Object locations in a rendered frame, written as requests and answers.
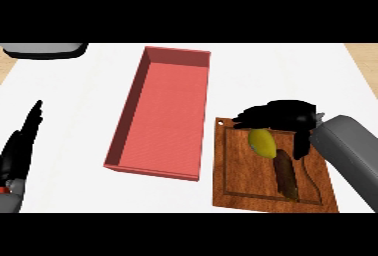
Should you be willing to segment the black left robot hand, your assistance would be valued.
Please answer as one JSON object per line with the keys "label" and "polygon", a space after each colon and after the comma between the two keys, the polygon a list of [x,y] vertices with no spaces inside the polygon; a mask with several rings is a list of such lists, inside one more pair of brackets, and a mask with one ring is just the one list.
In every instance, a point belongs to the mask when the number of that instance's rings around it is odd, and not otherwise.
{"label": "black left robot hand", "polygon": [[22,128],[11,133],[0,153],[0,186],[4,186],[8,180],[26,179],[32,145],[42,121],[41,105],[42,101],[38,100],[26,115]]}

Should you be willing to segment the brown wooden cutting board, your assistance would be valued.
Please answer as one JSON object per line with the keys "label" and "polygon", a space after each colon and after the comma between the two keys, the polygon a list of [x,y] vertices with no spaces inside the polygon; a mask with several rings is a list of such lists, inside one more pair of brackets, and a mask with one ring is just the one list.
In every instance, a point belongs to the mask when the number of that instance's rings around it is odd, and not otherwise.
{"label": "brown wooden cutting board", "polygon": [[326,162],[314,148],[292,159],[298,201],[277,192],[273,160],[248,145],[248,129],[234,129],[228,118],[215,118],[212,205],[262,212],[336,213],[338,205]]}

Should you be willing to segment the dark grey appliance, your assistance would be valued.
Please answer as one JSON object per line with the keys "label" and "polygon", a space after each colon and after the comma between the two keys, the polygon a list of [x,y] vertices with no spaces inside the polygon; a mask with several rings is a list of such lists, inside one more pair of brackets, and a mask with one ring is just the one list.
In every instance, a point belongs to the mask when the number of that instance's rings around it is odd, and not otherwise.
{"label": "dark grey appliance", "polygon": [[87,43],[0,43],[3,52],[17,59],[51,60],[79,57]]}

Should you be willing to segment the red cardboard box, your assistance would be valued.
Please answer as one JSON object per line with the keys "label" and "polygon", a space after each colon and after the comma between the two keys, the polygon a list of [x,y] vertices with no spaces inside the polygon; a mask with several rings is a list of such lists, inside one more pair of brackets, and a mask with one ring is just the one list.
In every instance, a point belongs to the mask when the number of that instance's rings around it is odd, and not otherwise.
{"label": "red cardboard box", "polygon": [[206,51],[146,47],[103,166],[196,181],[208,88]]}

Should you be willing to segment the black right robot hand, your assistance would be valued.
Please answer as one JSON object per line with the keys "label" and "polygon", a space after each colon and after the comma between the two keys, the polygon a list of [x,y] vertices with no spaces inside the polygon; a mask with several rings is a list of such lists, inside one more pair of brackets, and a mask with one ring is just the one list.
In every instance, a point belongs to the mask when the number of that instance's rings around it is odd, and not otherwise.
{"label": "black right robot hand", "polygon": [[295,160],[310,151],[310,131],[316,128],[316,106],[299,100],[276,100],[252,106],[231,119],[234,129],[261,129],[293,132]]}

